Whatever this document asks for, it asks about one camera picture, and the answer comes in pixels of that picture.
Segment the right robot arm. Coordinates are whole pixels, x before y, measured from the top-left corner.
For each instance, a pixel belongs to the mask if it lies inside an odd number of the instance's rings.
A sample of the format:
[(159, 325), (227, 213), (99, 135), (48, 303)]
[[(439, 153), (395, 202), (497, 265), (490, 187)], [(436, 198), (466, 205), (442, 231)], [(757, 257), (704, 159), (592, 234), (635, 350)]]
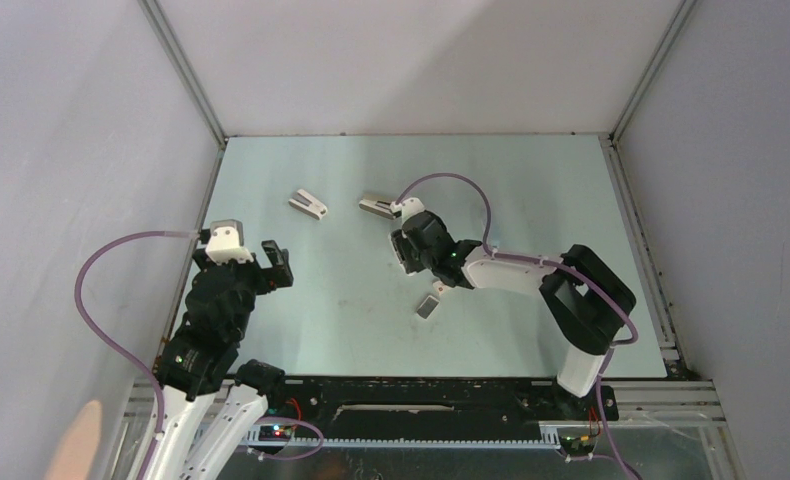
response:
[(393, 206), (401, 225), (390, 235), (408, 275), (431, 272), (444, 288), (495, 289), (540, 297), (569, 344), (552, 392), (556, 411), (577, 418), (593, 403), (595, 386), (616, 335), (637, 304), (630, 288), (589, 247), (575, 244), (556, 258), (492, 252), (481, 241), (456, 241), (442, 219), (406, 204)]

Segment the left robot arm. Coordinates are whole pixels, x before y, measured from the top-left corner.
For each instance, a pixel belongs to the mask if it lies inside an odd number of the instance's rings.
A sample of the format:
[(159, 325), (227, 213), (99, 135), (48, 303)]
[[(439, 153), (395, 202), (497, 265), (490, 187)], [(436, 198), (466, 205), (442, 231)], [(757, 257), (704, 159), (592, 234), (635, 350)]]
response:
[(294, 282), (288, 251), (273, 240), (261, 246), (268, 268), (242, 246), (194, 252), (198, 271), (184, 298), (183, 322), (155, 372), (161, 395), (152, 410), (153, 430), (130, 478), (214, 479), (255, 421), (285, 408), (284, 370), (250, 360), (235, 374), (218, 417), (197, 433), (238, 357), (257, 297)]

